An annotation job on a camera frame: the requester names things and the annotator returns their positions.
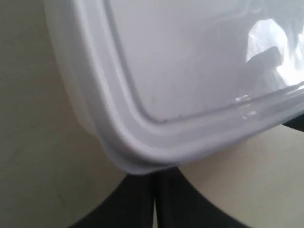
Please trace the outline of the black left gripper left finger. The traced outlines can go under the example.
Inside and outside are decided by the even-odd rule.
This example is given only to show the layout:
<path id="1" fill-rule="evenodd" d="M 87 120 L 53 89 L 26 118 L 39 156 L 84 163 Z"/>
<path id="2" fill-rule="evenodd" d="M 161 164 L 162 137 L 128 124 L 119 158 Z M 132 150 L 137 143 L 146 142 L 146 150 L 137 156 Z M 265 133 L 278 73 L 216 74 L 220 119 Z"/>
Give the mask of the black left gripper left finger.
<path id="1" fill-rule="evenodd" d="M 151 228 L 154 214 L 152 175 L 127 175 L 118 187 L 72 228 Z"/>

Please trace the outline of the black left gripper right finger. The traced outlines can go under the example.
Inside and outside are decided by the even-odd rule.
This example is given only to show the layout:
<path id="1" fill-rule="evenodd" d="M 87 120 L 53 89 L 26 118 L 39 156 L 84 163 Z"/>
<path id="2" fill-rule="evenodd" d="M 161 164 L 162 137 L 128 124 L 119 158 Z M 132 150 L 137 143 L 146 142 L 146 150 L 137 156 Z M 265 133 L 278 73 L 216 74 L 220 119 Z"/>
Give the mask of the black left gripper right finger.
<path id="1" fill-rule="evenodd" d="M 153 181 L 160 228 L 247 227 L 208 201 L 178 168 L 155 173 Z"/>

